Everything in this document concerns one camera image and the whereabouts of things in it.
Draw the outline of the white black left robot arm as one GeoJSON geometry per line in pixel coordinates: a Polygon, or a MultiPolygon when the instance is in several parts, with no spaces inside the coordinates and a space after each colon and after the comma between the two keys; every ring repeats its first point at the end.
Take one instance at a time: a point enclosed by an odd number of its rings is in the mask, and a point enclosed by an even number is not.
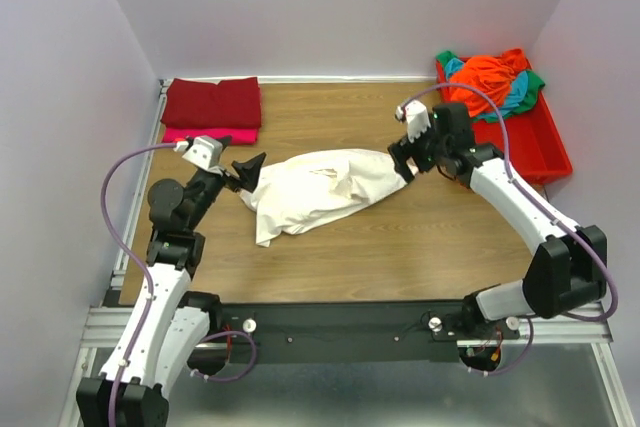
{"type": "Polygon", "coordinates": [[[205,246],[196,230],[199,222],[223,189],[253,192],[266,159],[260,153],[226,169],[220,157],[230,143],[230,137],[198,136],[167,145],[192,164],[195,173],[186,184],[165,178],[149,189],[152,232],[144,259],[117,232],[111,234],[142,270],[143,281],[111,356],[97,376],[79,383],[76,403],[84,425],[166,425],[170,392],[201,343],[222,340],[230,346],[233,337],[244,339],[249,360],[232,381],[256,364],[258,347],[251,334],[225,325],[218,296],[190,288],[205,246]]]}

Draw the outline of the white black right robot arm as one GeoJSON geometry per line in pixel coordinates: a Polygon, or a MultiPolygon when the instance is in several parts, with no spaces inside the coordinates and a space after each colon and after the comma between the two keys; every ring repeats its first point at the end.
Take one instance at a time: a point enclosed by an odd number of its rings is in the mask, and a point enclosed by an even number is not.
{"type": "Polygon", "coordinates": [[[582,227],[546,201],[516,172],[504,152],[476,141],[466,107],[428,109],[417,100],[397,107],[405,135],[388,147],[395,171],[407,182],[432,168],[484,198],[520,235],[532,254],[524,277],[464,297],[455,329],[480,339],[509,317],[566,315],[602,299],[607,239],[582,227]]]}

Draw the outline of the white t-shirt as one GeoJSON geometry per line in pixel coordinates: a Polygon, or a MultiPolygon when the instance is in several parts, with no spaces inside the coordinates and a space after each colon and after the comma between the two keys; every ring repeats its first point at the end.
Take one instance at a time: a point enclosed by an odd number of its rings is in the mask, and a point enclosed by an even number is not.
{"type": "Polygon", "coordinates": [[[261,168],[240,198],[256,214],[255,244],[300,235],[353,215],[403,189],[391,156],[367,149],[310,152],[261,168]]]}

